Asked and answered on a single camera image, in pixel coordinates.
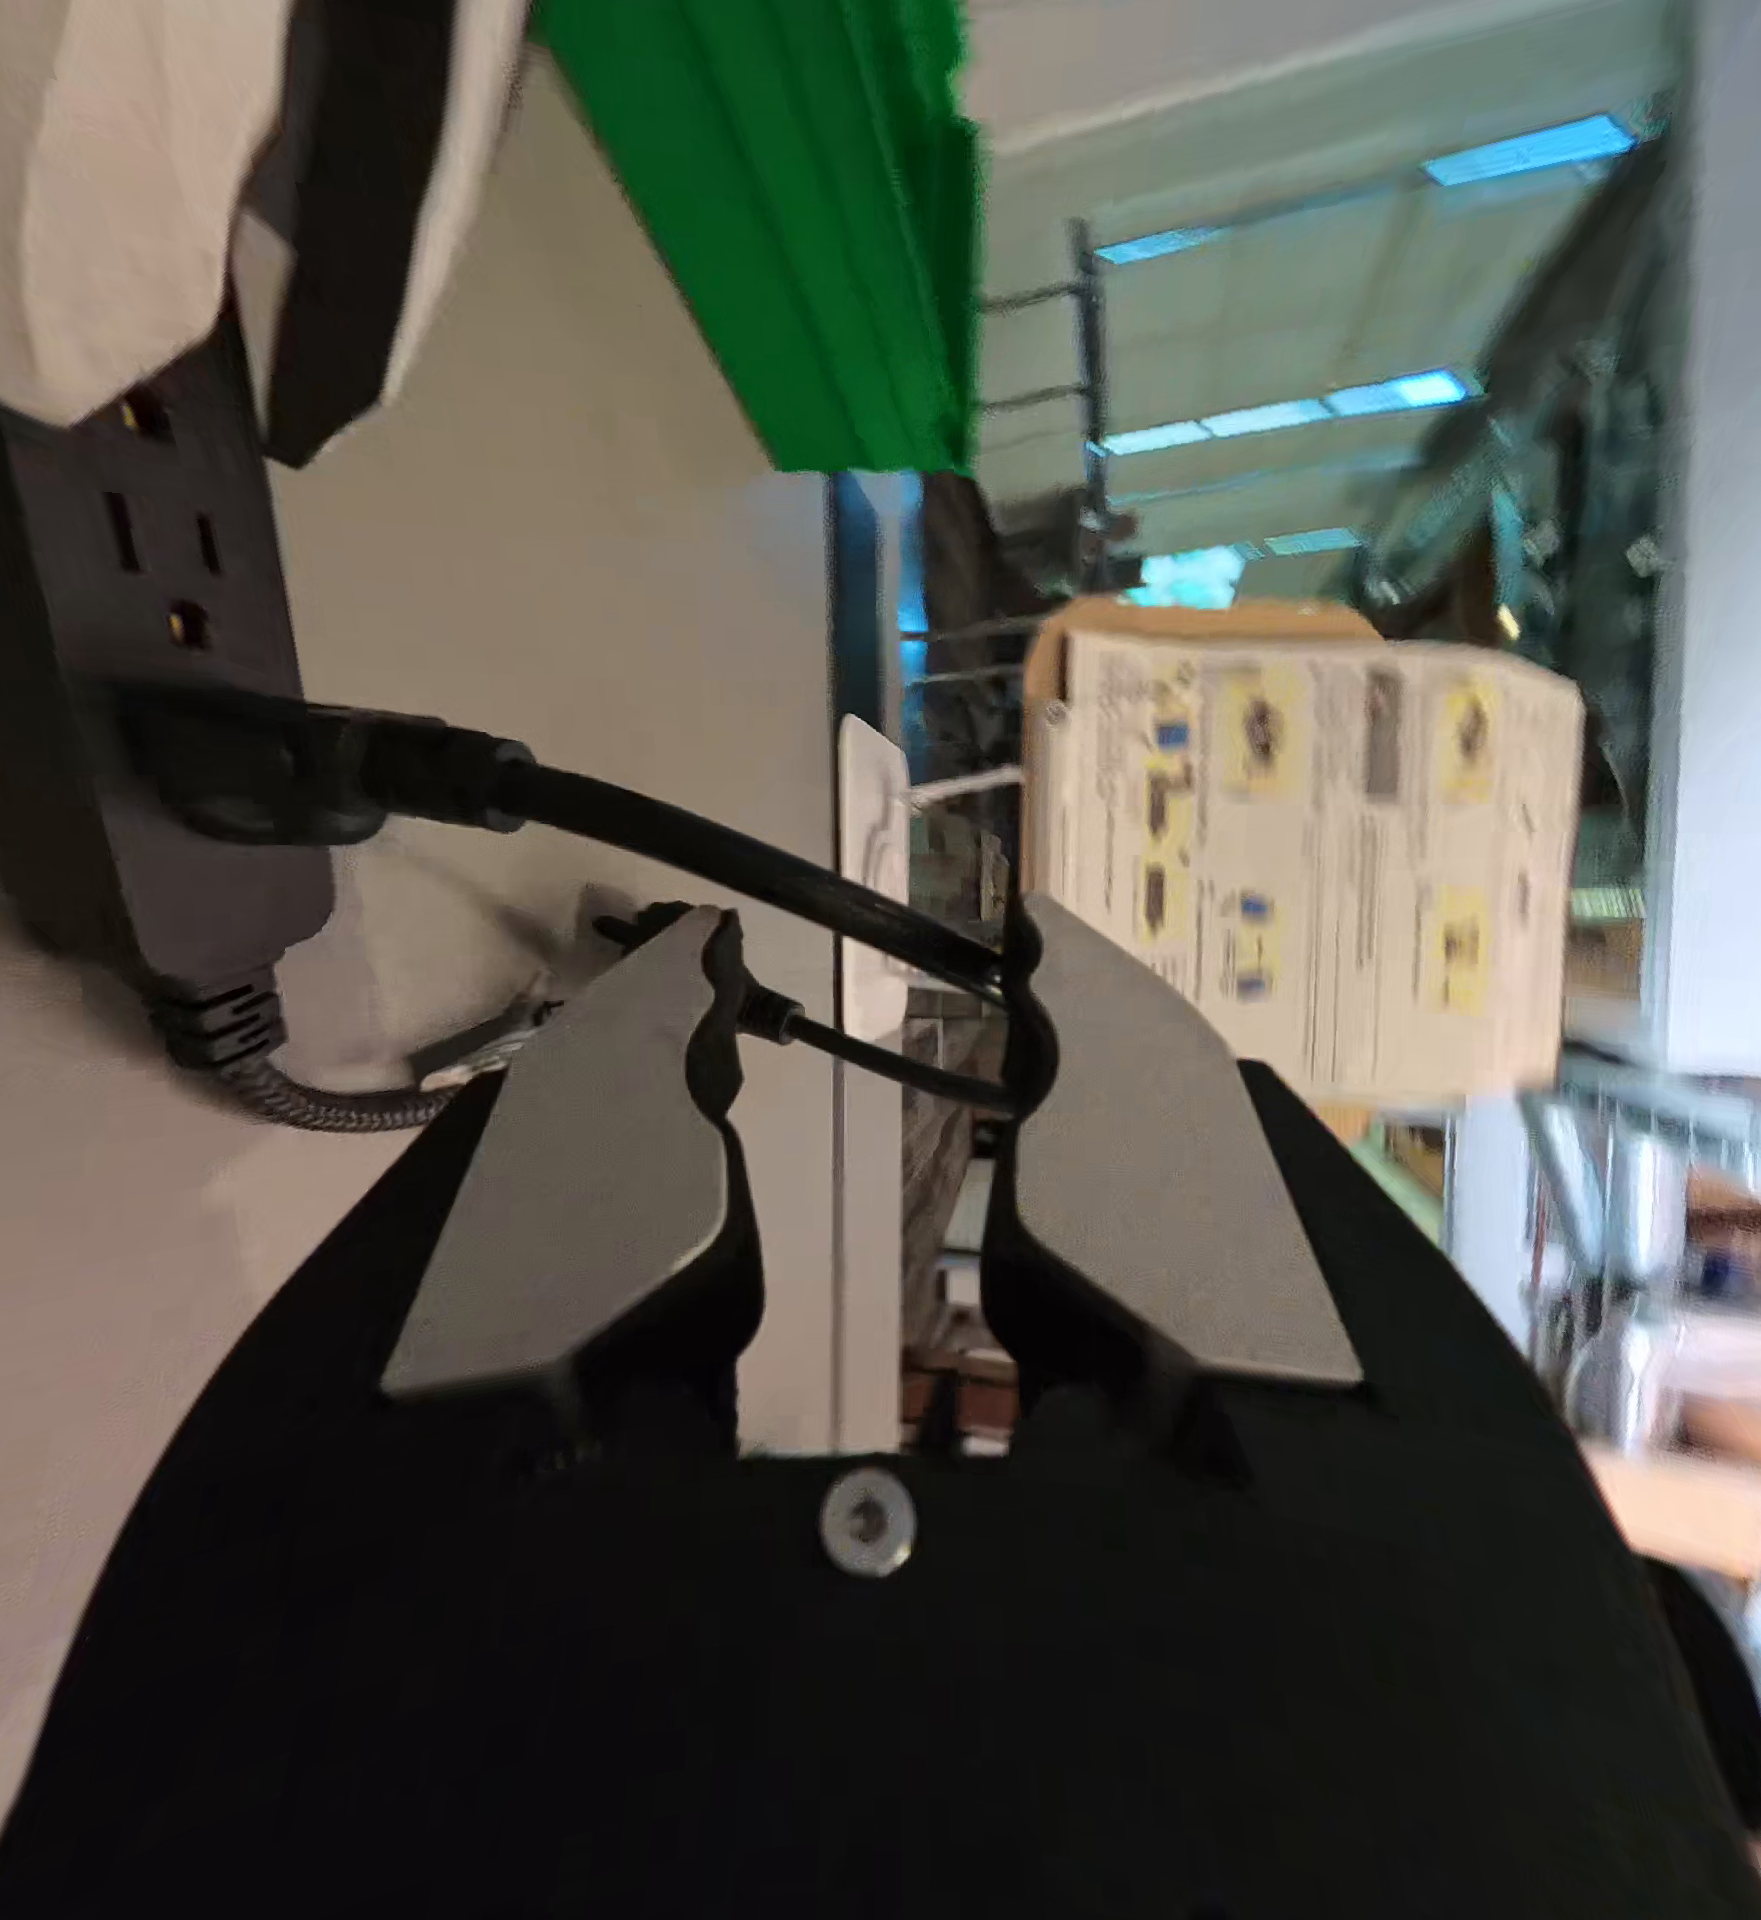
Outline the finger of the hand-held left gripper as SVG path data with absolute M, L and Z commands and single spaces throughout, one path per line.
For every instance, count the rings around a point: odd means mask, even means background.
M 311 466 L 401 394 L 506 132 L 529 10 L 293 5 L 238 207 L 238 324 L 279 466 Z
M 0 406 L 91 418 L 214 331 L 289 2 L 0 2 Z

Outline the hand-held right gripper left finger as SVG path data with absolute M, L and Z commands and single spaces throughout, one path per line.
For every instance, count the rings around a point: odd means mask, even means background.
M 694 906 L 514 1057 L 389 1352 L 389 1401 L 556 1386 L 635 1341 L 730 1372 L 765 1311 L 732 1105 L 738 914 Z

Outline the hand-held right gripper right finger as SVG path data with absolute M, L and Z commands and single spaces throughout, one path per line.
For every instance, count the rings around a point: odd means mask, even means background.
M 980 1254 L 1022 1391 L 1160 1365 L 1354 1391 L 1363 1367 L 1228 1043 L 1060 899 L 1007 921 L 1005 1088 Z

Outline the black power strip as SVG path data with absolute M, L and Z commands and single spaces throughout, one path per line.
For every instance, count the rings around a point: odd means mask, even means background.
M 302 693 L 238 324 L 70 428 L 0 407 L 0 899 L 164 994 L 270 972 L 330 921 L 326 851 L 227 845 L 128 763 L 120 685 Z

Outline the green plastic bin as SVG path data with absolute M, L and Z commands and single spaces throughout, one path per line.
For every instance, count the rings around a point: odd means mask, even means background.
M 551 2 L 627 204 L 783 472 L 969 474 L 985 152 L 954 2 Z

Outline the wooden instruction board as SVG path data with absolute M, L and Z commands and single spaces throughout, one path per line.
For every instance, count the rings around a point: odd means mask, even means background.
M 1309 1102 L 1555 1076 L 1587 708 L 1518 656 L 1348 607 L 1081 598 L 1025 667 L 1022 892 Z

